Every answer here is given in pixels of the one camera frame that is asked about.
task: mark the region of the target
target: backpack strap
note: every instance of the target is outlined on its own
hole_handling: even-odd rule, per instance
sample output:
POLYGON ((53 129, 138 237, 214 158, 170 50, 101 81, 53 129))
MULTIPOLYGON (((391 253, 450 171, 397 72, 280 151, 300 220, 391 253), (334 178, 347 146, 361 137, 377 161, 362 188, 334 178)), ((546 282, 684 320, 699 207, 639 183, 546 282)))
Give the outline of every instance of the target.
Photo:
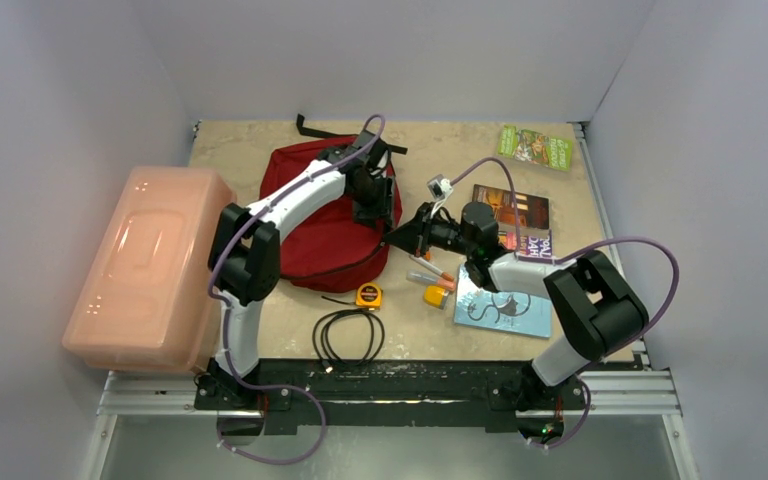
MULTIPOLYGON (((303 135, 305 137, 313 137, 313 138, 334 138, 334 137, 347 136, 339 133, 326 132, 325 130, 317 130, 315 128, 305 127, 304 120, 305 120, 305 117, 301 113, 296 115, 296 129, 299 131, 299 135, 303 135)), ((400 155, 407 155, 408 153, 408 149, 406 147, 402 147, 399 145, 390 145, 387 142, 385 142, 383 139, 379 141, 382 142, 393 153, 398 153, 400 155)))

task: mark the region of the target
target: red backpack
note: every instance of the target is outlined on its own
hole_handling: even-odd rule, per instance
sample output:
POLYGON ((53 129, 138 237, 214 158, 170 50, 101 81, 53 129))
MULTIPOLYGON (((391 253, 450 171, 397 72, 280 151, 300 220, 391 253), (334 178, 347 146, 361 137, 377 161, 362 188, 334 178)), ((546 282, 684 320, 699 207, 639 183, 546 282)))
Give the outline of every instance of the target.
MULTIPOLYGON (((337 136, 302 126, 304 117, 297 119, 299 133, 308 136, 328 136, 323 140, 300 143, 272 152, 263 181, 260 198, 269 196, 297 177, 324 149, 348 146, 354 135, 337 136)), ((405 152, 389 146, 390 152, 405 152)), ((392 165, 386 167, 388 176, 395 176, 392 165)), ((395 188, 393 226, 402 216, 402 200, 395 188)), ((376 228, 355 223, 353 201, 346 195, 320 208, 296 227, 281 244, 281 278, 297 287, 321 292, 343 293, 355 290, 381 274, 387 264, 389 245, 382 236, 389 227, 384 220, 376 228)))

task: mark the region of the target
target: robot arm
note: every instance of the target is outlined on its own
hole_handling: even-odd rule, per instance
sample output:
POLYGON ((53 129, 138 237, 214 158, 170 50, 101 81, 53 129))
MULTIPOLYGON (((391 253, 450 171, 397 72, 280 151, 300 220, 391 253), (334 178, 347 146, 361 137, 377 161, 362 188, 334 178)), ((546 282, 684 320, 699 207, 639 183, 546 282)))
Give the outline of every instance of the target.
MULTIPOLYGON (((429 188, 437 196, 433 185, 429 188)), ((414 255, 432 246, 466 255, 470 279, 481 288, 552 301, 564 335, 528 364, 525 396, 539 396, 563 383, 621 348, 649 322, 643 303, 603 253, 594 250, 566 265, 529 262, 500 245, 489 205, 468 203, 460 224, 437 214, 437 207, 423 204, 385 241, 414 255)))
POLYGON ((248 222, 253 213, 267 211, 243 235, 250 246, 235 245, 220 266, 216 286, 227 299, 222 302, 222 316, 229 315, 228 339, 220 331, 215 360, 225 372, 231 372, 224 345, 236 370, 247 375, 257 366, 257 335, 263 299, 275 288, 280 278, 280 245, 287 235, 314 212, 340 198, 344 193, 354 199, 355 221, 371 227, 383 220, 393 223, 394 182, 386 175, 371 175, 370 170, 382 170, 386 144, 363 130, 348 148, 324 150, 317 159, 278 191, 245 208, 230 204, 220 214, 208 266, 214 269, 220 252, 248 222), (356 154, 364 145, 371 148, 349 163, 347 156, 356 154), (321 173, 341 164, 339 169, 321 173))

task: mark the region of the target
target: book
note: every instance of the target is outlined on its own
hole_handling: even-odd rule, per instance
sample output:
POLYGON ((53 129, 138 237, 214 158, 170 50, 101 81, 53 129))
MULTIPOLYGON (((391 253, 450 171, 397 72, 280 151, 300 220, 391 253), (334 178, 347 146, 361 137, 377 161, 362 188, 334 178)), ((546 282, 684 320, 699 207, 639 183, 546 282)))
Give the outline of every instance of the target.
POLYGON ((552 302, 525 293, 492 293, 478 288, 466 268, 458 268, 455 324, 517 333, 552 336, 552 302))
MULTIPOLYGON (((519 253, 528 257, 552 258, 552 231, 546 237, 522 234, 519 253)), ((509 250, 516 250, 516 232, 499 230, 499 243, 509 250)))
POLYGON ((499 137, 497 152, 508 158, 568 172, 572 159, 572 142, 534 130, 505 125, 499 137))
MULTIPOLYGON (((549 199, 520 192, 515 192, 514 195, 517 210, 519 210, 520 227, 548 230, 549 199)), ((515 225, 516 215, 514 214, 510 190, 476 184, 472 187, 472 200, 493 207, 493 217, 500 224, 515 225)))

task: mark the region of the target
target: storage box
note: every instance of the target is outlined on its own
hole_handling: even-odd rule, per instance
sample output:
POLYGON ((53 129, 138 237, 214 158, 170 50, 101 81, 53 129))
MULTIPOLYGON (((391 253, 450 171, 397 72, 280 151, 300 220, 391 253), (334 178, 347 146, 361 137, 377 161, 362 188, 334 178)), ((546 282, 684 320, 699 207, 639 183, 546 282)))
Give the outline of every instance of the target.
POLYGON ((93 367, 203 370, 218 337, 207 258, 219 213, 234 200, 210 169, 135 168, 63 346, 93 367))

